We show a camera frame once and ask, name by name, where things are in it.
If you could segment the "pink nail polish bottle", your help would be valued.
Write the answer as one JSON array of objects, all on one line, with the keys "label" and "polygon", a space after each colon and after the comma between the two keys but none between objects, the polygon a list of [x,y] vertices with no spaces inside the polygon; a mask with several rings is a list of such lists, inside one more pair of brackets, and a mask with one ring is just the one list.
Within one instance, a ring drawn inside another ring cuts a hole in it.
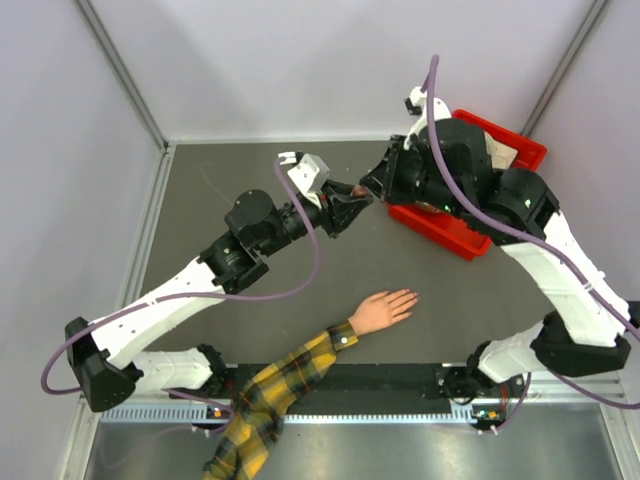
[{"label": "pink nail polish bottle", "polygon": [[352,188],[350,195],[354,198],[364,198],[364,197],[370,197],[371,193],[365,187],[361,185],[355,185]]}]

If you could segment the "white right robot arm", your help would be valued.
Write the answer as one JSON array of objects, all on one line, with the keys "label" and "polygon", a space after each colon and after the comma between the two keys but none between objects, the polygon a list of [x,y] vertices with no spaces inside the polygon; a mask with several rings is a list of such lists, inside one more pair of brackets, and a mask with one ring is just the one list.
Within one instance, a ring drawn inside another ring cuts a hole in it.
[{"label": "white right robot arm", "polygon": [[619,371],[639,305],[627,302],[574,238],[559,201],[534,171],[492,163],[489,135],[460,118],[390,138],[360,183],[387,205],[426,204],[487,236],[534,280],[553,309],[527,330],[480,344],[461,373],[445,377],[451,397],[492,394],[506,381],[547,370],[566,378]]}]

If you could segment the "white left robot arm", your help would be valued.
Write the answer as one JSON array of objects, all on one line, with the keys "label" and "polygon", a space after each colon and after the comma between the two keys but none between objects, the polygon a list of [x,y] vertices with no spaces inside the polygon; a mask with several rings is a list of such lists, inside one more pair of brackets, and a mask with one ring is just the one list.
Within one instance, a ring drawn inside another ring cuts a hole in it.
[{"label": "white left robot arm", "polygon": [[225,217],[227,232],[171,279],[113,321],[78,317],[66,325],[67,361],[91,410],[110,410],[134,394],[220,394],[229,374],[214,347],[151,352],[149,345],[201,311],[246,300],[244,290],[268,271],[265,258],[316,228],[337,237],[372,201],[365,188],[332,180],[315,202],[296,194],[276,207],[263,190],[241,194]]}]

